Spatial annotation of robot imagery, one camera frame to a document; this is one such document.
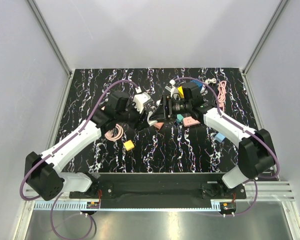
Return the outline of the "pink plug adapter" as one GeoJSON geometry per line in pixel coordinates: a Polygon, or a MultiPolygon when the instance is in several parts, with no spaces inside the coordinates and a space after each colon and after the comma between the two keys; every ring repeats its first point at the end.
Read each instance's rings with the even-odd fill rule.
{"type": "Polygon", "coordinates": [[[154,124],[154,127],[160,130],[163,127],[164,123],[163,122],[157,122],[154,124]]]}

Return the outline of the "yellow cube socket adapter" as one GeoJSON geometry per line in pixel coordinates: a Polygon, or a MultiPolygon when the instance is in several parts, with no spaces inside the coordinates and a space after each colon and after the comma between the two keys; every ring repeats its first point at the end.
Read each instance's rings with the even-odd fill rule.
{"type": "Polygon", "coordinates": [[[179,86],[179,87],[177,88],[177,90],[178,90],[178,93],[179,93],[180,97],[181,97],[182,99],[184,99],[185,97],[184,97],[183,87],[182,87],[182,86],[179,86]]]}

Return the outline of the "white plug adapter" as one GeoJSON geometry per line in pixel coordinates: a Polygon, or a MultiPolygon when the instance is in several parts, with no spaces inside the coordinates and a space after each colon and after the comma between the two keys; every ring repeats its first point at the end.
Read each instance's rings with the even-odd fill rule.
{"type": "Polygon", "coordinates": [[[149,111],[148,112],[148,115],[147,115],[147,123],[148,125],[151,127],[153,126],[154,124],[156,124],[158,121],[157,120],[151,120],[151,116],[153,115],[153,112],[152,111],[149,111]]]}

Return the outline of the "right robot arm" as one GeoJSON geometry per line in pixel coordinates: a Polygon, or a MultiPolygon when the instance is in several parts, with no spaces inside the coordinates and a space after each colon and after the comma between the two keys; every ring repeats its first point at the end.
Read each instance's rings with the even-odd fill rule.
{"type": "Polygon", "coordinates": [[[204,100],[199,86],[194,82],[182,85],[183,97],[163,95],[151,121],[163,122],[178,114],[189,114],[201,124],[216,130],[230,140],[238,152],[237,165],[221,178],[217,185],[218,195],[229,198],[238,185],[257,178],[273,167],[277,156],[270,133],[265,129],[255,130],[239,123],[204,100]]]}

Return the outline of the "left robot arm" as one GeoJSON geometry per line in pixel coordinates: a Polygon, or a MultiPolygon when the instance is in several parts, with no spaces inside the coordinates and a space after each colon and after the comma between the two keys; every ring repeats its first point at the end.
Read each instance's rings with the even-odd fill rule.
{"type": "Polygon", "coordinates": [[[81,192],[87,198],[98,193],[95,178],[83,172],[64,172],[64,167],[85,147],[105,136],[119,123],[134,130],[148,128],[145,104],[151,97],[142,92],[133,98],[126,92],[115,91],[103,104],[98,104],[90,119],[84,120],[73,132],[41,154],[29,153],[25,158],[25,182],[45,201],[61,192],[81,192]]]}

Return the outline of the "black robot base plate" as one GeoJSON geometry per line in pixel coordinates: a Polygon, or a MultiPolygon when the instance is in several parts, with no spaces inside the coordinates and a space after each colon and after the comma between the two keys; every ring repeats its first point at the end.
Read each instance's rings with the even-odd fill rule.
{"type": "Polygon", "coordinates": [[[71,192],[71,199],[95,200],[101,209],[203,209],[211,201],[246,199],[242,185],[226,189],[221,173],[101,173],[87,193],[71,192]]]}

